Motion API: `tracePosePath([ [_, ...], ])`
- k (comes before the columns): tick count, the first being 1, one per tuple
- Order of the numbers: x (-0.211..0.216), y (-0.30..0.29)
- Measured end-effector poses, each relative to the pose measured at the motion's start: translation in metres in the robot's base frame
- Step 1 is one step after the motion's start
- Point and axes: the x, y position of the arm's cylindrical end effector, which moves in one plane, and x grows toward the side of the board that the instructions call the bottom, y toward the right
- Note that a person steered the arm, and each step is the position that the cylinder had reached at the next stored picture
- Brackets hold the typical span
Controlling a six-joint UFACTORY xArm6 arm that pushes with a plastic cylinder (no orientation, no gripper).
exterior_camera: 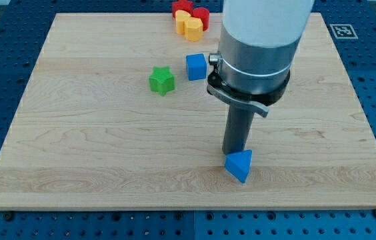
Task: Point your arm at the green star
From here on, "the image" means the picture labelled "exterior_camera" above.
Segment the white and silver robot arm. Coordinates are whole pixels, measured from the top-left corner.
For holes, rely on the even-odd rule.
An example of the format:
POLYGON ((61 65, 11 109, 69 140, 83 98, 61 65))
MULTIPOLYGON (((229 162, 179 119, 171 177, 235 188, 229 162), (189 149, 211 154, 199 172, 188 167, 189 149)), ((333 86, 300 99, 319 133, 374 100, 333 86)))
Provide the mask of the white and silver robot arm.
POLYGON ((219 75, 230 88, 260 95, 287 78, 314 0, 224 0, 219 75))

